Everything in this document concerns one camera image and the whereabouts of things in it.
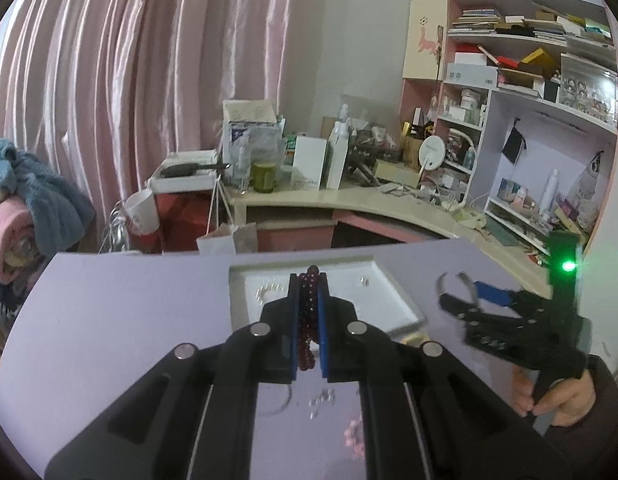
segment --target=white cup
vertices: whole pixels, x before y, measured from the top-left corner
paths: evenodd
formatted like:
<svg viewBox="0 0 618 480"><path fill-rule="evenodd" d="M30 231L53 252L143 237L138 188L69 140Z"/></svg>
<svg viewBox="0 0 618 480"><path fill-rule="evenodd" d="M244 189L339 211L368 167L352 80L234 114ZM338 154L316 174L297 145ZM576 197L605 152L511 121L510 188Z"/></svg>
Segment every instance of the white cup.
<svg viewBox="0 0 618 480"><path fill-rule="evenodd" d="M160 228L158 209L155 206L154 194L151 189L143 189L125 200L125 212L140 231L138 234L148 235Z"/></svg>

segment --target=clothes pile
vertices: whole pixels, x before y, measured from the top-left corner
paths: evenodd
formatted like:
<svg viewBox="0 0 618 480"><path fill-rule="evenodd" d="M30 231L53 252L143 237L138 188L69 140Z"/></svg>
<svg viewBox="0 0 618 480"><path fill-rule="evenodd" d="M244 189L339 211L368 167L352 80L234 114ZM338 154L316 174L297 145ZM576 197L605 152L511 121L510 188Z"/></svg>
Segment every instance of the clothes pile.
<svg viewBox="0 0 618 480"><path fill-rule="evenodd" d="M95 216L77 187L0 139L0 330L6 335L45 266Z"/></svg>

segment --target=dark sleeve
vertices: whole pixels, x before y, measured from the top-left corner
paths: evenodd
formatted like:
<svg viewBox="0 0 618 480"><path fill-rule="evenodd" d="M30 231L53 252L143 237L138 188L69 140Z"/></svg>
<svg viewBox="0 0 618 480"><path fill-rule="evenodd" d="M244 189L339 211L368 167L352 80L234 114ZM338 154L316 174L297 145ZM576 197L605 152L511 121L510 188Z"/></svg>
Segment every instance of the dark sleeve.
<svg viewBox="0 0 618 480"><path fill-rule="evenodd" d="M618 387L597 356L589 372L596 388L596 403L570 428L551 427L546 439L571 464L574 480L618 479Z"/></svg>

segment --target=silver screw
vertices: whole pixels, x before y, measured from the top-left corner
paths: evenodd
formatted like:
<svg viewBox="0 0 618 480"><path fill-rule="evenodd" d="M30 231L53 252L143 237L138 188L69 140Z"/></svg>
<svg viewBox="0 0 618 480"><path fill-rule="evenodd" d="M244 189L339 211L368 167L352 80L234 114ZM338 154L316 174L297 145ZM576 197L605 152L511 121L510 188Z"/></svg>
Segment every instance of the silver screw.
<svg viewBox="0 0 618 480"><path fill-rule="evenodd" d="M347 325L347 332L353 335L362 335L367 331L367 326L362 321L352 321Z"/></svg>
<svg viewBox="0 0 618 480"><path fill-rule="evenodd" d="M435 341L427 341L422 345L422 352L427 357L440 357L442 355L442 345Z"/></svg>
<svg viewBox="0 0 618 480"><path fill-rule="evenodd" d="M249 330L255 336L265 336L271 332L271 327L267 323L258 322L254 323Z"/></svg>
<svg viewBox="0 0 618 480"><path fill-rule="evenodd" d="M196 347L193 346L191 343L183 343L181 345L178 345L173 350L173 353L180 360L189 359L190 357L193 357L193 354L196 353Z"/></svg>

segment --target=purple table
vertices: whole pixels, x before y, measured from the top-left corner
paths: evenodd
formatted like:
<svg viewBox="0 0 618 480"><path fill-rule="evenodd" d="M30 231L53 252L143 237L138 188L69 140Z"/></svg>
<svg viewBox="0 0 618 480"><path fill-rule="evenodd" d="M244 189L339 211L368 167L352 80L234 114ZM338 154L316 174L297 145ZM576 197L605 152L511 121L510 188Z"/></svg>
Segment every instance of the purple table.
<svg viewBox="0 0 618 480"><path fill-rule="evenodd" d="M372 255L427 318L431 338L506 399L510 366L461 342L461 323L442 313L435 279L466 271L474 280L518 288L468 240L316 253L203 258L59 254L36 284L9 336L0 363L0 423L42 475L49 460L105 407L181 342L205 348L231 332L228 271L234 264ZM459 282L450 292L462 296ZM309 400L326 385L300 374L288 407L285 386L261 386L251 477L363 479L364 464L344 446L359 414L357 384L336 384L335 402L310 420Z"/></svg>

